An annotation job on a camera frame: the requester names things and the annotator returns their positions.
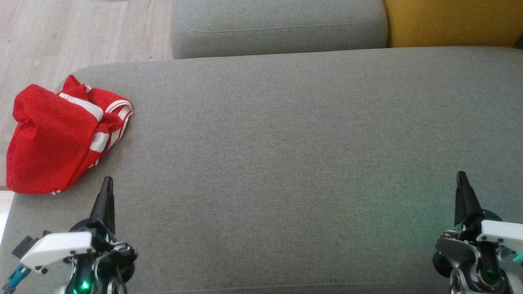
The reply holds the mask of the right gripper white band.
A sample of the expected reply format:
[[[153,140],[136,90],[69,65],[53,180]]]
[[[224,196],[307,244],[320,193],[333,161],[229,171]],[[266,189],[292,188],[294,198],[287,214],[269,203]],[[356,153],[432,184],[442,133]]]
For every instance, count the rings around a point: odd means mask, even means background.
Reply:
[[[456,175],[455,229],[435,245],[433,266],[450,294],[521,294],[522,225],[480,206],[466,172]]]

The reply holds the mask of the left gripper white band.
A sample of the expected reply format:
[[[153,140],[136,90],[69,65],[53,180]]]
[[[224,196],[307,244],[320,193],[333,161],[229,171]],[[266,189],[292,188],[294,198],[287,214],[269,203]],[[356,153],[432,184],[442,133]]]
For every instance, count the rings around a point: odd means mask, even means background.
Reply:
[[[58,261],[72,266],[62,294],[126,294],[135,271],[137,250],[115,234],[114,181],[103,179],[89,218],[69,232],[47,233],[21,256],[21,264],[38,272]]]

